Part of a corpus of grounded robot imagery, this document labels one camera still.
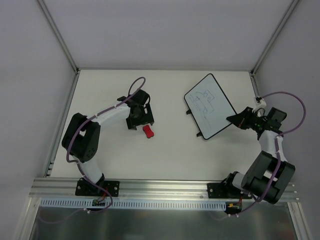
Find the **red bone-shaped eraser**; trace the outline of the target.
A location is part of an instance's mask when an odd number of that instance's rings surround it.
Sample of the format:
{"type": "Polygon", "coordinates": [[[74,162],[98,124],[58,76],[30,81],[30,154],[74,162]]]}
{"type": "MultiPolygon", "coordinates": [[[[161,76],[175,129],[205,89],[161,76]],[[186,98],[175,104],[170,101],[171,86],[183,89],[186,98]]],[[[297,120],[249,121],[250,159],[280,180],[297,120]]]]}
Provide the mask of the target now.
{"type": "Polygon", "coordinates": [[[142,127],[143,132],[145,133],[146,137],[148,139],[152,138],[155,136],[154,132],[152,131],[150,125],[145,125],[142,127]]]}

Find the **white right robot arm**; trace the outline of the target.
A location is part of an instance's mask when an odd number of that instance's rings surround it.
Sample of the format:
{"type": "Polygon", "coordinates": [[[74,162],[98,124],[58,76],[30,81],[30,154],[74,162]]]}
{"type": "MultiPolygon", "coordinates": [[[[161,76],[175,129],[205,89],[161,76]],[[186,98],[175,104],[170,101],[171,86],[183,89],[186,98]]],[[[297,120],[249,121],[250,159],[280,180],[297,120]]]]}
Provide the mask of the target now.
{"type": "Polygon", "coordinates": [[[273,205],[279,201],[296,170],[282,153],[280,127],[286,117],[287,113],[274,107],[263,116],[258,116],[251,107],[247,107],[226,118],[239,129],[254,130],[261,148],[245,174],[235,171],[225,179],[222,189],[228,198],[247,192],[273,205]]]}

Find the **black-framed small whiteboard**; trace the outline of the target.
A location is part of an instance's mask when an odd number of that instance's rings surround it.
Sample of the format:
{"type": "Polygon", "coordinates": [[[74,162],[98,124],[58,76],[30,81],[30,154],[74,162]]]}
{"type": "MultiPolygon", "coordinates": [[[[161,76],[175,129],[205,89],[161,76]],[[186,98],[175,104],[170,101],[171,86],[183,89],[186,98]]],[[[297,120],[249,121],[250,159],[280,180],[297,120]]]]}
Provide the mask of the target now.
{"type": "Polygon", "coordinates": [[[198,128],[198,137],[209,140],[228,128],[228,117],[237,112],[212,73],[207,74],[183,97],[198,128]]]}

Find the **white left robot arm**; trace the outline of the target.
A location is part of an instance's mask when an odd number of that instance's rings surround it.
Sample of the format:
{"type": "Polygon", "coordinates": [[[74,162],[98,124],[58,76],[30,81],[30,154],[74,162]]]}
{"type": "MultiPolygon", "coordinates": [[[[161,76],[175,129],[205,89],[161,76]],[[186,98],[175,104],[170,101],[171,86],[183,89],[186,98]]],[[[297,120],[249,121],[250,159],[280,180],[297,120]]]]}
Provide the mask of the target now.
{"type": "Polygon", "coordinates": [[[151,130],[154,117],[150,95],[140,89],[128,97],[129,99],[119,97],[113,109],[96,117],[88,117],[79,112],[72,116],[61,145],[67,151],[68,161],[75,161],[83,174],[77,182],[75,195],[102,197],[106,195],[105,189],[111,196],[118,196],[116,182],[105,180],[97,163],[100,134],[107,127],[125,120],[129,130],[136,130],[141,126],[148,139],[154,136],[151,130]]]}

